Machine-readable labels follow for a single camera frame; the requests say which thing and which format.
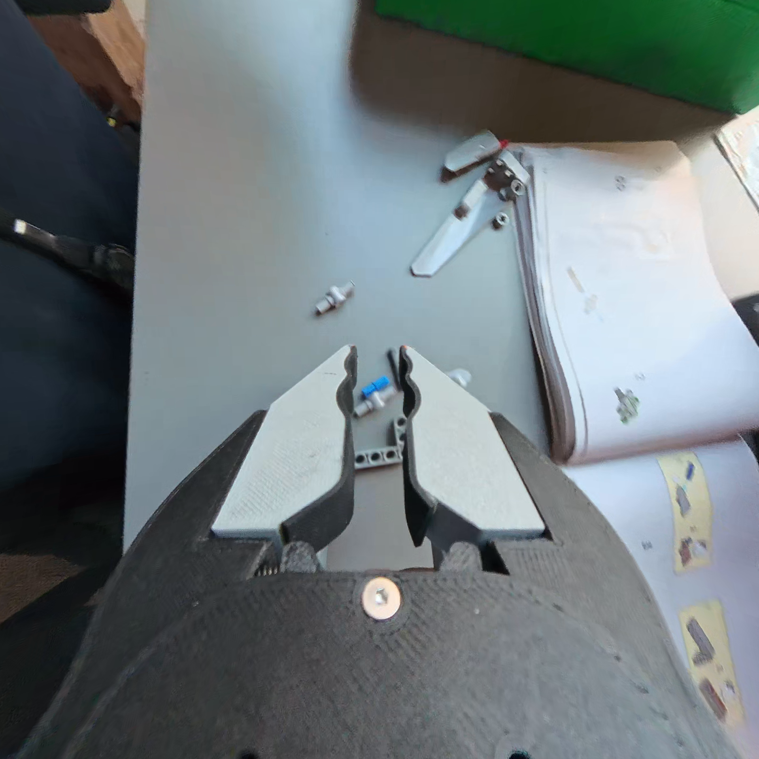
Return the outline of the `grey lego wing panel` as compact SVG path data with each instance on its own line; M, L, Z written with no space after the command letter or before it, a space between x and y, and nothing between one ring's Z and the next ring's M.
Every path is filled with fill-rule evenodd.
M483 178L476 180L412 261L411 274L431 278L487 226L501 228L512 199L510 187L495 190Z

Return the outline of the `person's dark trouser leg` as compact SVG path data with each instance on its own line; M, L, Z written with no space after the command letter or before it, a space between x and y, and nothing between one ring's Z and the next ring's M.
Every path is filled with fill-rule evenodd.
M1 10L2 221L133 248L138 161L24 14ZM130 298L2 235L2 552L122 478Z

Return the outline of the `grey lego bracket piece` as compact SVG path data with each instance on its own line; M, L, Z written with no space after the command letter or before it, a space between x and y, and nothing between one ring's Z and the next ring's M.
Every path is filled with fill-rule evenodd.
M503 202L513 202L523 196L530 181L529 172L508 149L500 152L483 176L486 187Z

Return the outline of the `grey L-shaped lego beam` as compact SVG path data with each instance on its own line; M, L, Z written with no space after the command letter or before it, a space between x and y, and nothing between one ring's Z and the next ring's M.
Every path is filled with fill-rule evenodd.
M397 416L389 424L386 443L372 449L355 452L355 470L368 470L394 466L402 463L406 440L407 420Z

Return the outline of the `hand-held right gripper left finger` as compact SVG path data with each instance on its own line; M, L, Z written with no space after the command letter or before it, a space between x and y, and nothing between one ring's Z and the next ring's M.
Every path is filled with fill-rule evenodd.
M215 538L296 542L317 552L355 505L357 349L343 346L271 403L220 503Z

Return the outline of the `grey lego panel red tip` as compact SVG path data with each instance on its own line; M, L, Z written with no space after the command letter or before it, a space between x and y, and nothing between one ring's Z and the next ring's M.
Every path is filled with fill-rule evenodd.
M490 130L483 130L450 149L440 169L443 183L453 180L498 155L509 146L508 139L499 138Z

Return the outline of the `grey lego axle connector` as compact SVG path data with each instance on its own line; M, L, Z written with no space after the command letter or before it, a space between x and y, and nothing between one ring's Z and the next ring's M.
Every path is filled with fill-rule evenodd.
M317 316L323 316L330 311L340 309L355 294L355 283L348 281L344 285L331 286L325 295L318 300L314 307Z

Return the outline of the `green box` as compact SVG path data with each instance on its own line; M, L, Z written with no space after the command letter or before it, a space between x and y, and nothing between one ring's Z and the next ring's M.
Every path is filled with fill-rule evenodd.
M758 103L758 2L380 1L385 17L742 115Z

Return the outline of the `lego instruction booklet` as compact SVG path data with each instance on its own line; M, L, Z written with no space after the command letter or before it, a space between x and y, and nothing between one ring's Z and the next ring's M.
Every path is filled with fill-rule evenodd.
M552 456L649 583L697 694L757 757L757 343L674 143L524 146L515 219Z

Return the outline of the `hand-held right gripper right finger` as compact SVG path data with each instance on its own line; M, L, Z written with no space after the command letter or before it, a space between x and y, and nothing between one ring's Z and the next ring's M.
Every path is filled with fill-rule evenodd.
M409 346L404 395L404 514L412 541L439 551L464 542L544 536L546 524L483 403Z

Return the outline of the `blue pin grey connector piece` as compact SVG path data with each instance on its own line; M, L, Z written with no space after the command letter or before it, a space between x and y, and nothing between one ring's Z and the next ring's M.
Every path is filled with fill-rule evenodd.
M398 389L387 375L382 375L361 390L361 400L355 405L355 418L363 418L384 408L398 394Z

